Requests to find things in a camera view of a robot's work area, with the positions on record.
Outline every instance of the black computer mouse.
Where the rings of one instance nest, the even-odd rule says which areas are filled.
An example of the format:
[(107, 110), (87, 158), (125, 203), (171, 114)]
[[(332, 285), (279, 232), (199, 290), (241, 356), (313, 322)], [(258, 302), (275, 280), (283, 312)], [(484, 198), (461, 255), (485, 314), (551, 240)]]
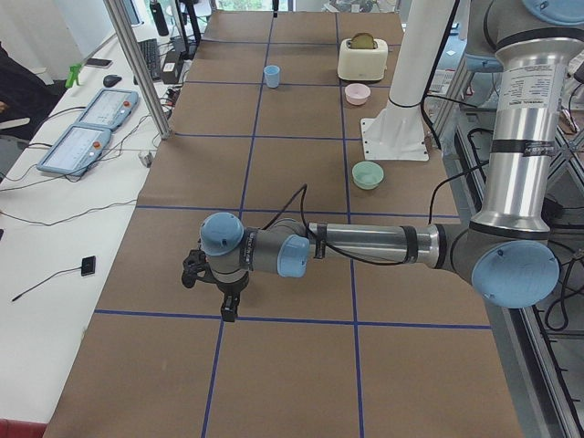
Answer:
[(103, 86), (110, 88), (113, 87), (114, 85), (116, 85), (118, 82), (121, 81), (121, 76), (118, 75), (107, 75), (104, 79), (103, 79)]

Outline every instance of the green bowl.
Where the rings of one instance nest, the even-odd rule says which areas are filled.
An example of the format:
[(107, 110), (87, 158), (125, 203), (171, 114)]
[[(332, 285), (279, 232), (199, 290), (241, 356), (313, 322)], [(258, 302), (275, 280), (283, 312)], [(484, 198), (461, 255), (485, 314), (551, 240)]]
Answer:
[(358, 162), (352, 174), (355, 185), (363, 190), (372, 190), (383, 181), (383, 169), (375, 162)]

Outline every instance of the pink bowl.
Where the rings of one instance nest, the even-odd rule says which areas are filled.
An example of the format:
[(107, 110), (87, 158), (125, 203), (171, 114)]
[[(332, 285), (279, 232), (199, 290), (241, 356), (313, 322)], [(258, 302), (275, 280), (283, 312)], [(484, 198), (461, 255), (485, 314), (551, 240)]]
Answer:
[(365, 84), (349, 84), (345, 87), (345, 98), (352, 105), (363, 105), (371, 94)]

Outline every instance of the bowl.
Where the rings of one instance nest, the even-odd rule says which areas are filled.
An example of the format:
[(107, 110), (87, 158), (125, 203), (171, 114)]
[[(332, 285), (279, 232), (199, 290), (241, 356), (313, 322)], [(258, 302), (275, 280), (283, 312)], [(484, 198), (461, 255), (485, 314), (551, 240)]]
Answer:
[(371, 90), (365, 84), (348, 84), (345, 87), (345, 99), (352, 105), (363, 105), (370, 95)]
[(372, 190), (383, 181), (383, 169), (375, 162), (358, 162), (352, 174), (355, 185), (363, 190)]

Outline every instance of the warning label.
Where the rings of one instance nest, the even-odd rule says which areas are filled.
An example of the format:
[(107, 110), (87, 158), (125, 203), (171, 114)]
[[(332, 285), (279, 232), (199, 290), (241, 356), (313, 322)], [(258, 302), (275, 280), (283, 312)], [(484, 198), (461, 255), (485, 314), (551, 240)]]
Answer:
[(545, 108), (559, 112), (565, 66), (540, 64), (503, 73), (498, 110)]

